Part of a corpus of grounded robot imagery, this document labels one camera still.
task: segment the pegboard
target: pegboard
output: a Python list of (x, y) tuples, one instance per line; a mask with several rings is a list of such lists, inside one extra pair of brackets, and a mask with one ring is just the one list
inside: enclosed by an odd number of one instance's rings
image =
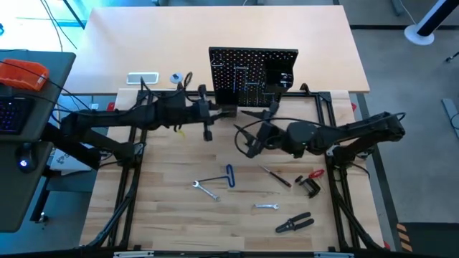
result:
[(293, 68), (297, 49), (210, 47), (215, 101), (240, 107), (270, 106), (280, 95), (266, 92), (266, 64), (279, 61)]

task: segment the wooden table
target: wooden table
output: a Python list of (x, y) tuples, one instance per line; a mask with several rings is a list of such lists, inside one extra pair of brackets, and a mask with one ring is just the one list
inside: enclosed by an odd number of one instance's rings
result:
[[(116, 107), (128, 109), (136, 95), (137, 90), (120, 90)], [(348, 92), (332, 92), (332, 98), (337, 124), (353, 122)], [(310, 98), (284, 97), (277, 116), (317, 121), (316, 106)], [(141, 244), (143, 249), (181, 251), (326, 251), (329, 246), (338, 246), (326, 175), (319, 182), (321, 192), (309, 199), (300, 186), (286, 188), (257, 166), (263, 164), (293, 183), (299, 175), (307, 176), (311, 171), (325, 168), (324, 157), (305, 153), (302, 158), (293, 159), (280, 150), (265, 150), (253, 159), (246, 158), (237, 152), (233, 143), (236, 133), (233, 123), (245, 125), (252, 121), (254, 119), (242, 113), (238, 113), (237, 118), (218, 120), (211, 127), (212, 142), (203, 141), (202, 124), (184, 125), (185, 138), (165, 128), (148, 132), (133, 214), (131, 247)], [(108, 136), (118, 141), (127, 141), (128, 134), (129, 128), (108, 131)], [(220, 202), (191, 186), (194, 180), (226, 174), (228, 163), (235, 170), (234, 188), (228, 188), (223, 180), (202, 183), (220, 196)], [(382, 244), (369, 179), (358, 168), (350, 168), (348, 172), (356, 217), (376, 243)], [(120, 173), (121, 168), (117, 166), (99, 170), (81, 244), (94, 239), (111, 217)], [(280, 209), (252, 208), (253, 204), (263, 203), (277, 203)], [(313, 225), (287, 234), (275, 233), (277, 226), (306, 211), (312, 213), (316, 221)], [(344, 221), (348, 243), (351, 243), (349, 227)]]
[(209, 47), (298, 49), (295, 83), (311, 90), (368, 92), (342, 6), (109, 7), (91, 12), (65, 88), (116, 94), (129, 72), (194, 73), (190, 90), (212, 89)]

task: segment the backlit keyboard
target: backlit keyboard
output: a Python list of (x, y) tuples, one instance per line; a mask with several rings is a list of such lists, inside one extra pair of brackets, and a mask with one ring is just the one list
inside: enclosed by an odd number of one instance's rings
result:
[(33, 105), (29, 98), (0, 97), (0, 134), (20, 134)]

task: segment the pliers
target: pliers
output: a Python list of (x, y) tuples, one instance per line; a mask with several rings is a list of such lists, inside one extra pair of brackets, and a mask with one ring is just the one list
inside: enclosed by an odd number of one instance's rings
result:
[(314, 223), (314, 219), (308, 219), (307, 221), (301, 222), (299, 224), (295, 224), (295, 222), (301, 219), (309, 218), (310, 216), (311, 216), (310, 212), (305, 212), (303, 214), (294, 216), (293, 218), (288, 219), (287, 222), (285, 222), (284, 224), (275, 228), (275, 232), (282, 233), (282, 232), (289, 231), (289, 230), (296, 231), (297, 229), (302, 229), (303, 227), (309, 226), (312, 223)]

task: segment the small wrench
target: small wrench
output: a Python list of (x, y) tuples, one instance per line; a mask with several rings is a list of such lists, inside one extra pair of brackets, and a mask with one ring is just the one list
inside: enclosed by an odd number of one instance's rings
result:
[(279, 209), (278, 204), (253, 204), (255, 208), (273, 208), (273, 209)]
[(215, 194), (213, 194), (211, 191), (205, 189), (204, 187), (202, 187), (198, 181), (195, 181), (193, 182), (193, 187), (195, 188), (199, 188), (201, 190), (203, 190), (206, 194), (209, 194), (215, 201), (220, 201), (220, 197), (216, 196)]

